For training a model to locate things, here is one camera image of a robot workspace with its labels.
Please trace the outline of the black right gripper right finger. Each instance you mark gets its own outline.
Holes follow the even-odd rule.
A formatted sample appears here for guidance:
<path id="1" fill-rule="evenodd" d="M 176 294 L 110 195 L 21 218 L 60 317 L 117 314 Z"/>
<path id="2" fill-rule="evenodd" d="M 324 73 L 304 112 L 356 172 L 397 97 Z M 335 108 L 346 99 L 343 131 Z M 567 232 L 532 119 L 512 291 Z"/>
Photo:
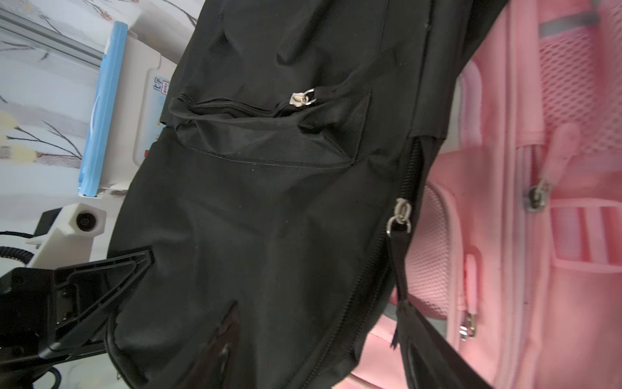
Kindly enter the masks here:
<path id="1" fill-rule="evenodd" d="M 398 303 L 396 315 L 395 345 L 408 387 L 491 388 L 409 301 Z"/>

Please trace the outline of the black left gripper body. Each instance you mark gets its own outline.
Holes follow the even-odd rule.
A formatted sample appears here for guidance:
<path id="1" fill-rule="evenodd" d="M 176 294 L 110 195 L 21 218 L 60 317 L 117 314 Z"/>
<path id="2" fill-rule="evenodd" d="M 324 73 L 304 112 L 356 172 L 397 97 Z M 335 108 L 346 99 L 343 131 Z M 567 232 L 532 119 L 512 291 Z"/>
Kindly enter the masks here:
<path id="1" fill-rule="evenodd" d="M 48 355 L 52 294 L 58 271 L 16 267 L 1 277 L 1 373 L 40 371 L 57 365 Z"/>

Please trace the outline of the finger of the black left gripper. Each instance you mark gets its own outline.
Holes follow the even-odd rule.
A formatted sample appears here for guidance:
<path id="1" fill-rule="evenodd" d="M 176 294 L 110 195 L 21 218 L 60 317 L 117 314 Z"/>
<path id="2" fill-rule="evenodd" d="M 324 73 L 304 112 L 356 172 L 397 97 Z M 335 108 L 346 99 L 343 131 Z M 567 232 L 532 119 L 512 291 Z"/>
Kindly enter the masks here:
<path id="1" fill-rule="evenodd" d="M 154 260 L 149 250 L 48 270 L 47 319 L 38 356 L 78 359 L 105 351 L 107 322 Z"/>

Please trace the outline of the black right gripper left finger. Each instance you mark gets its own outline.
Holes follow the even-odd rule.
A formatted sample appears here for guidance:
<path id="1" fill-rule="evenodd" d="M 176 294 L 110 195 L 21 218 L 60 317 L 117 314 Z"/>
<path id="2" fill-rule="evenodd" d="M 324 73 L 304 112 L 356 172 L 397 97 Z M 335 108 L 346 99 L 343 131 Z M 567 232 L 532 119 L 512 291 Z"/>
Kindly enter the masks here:
<path id="1" fill-rule="evenodd" d="M 241 317 L 238 304 L 233 301 L 177 388 L 231 388 L 240 332 Z"/>

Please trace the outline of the pink school backpack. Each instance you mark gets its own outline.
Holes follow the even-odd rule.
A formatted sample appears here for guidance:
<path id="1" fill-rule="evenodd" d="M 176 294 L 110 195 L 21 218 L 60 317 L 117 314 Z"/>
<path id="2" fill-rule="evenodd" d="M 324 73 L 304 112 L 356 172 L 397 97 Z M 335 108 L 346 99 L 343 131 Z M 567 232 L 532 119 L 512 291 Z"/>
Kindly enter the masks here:
<path id="1" fill-rule="evenodd" d="M 406 265 L 492 386 L 620 387 L 620 2 L 507 4 L 458 77 Z"/>

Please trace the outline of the black fabric backpack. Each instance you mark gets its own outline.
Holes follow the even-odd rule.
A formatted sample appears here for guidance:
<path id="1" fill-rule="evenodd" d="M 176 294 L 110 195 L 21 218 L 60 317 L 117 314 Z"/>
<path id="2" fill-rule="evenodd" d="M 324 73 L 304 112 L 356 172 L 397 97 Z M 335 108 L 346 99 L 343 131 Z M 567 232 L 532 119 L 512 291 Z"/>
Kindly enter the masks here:
<path id="1" fill-rule="evenodd" d="M 455 83 L 502 1 L 207 1 L 111 256 L 154 263 L 109 356 L 177 388 L 233 301 L 231 388 L 331 388 L 396 294 Z"/>

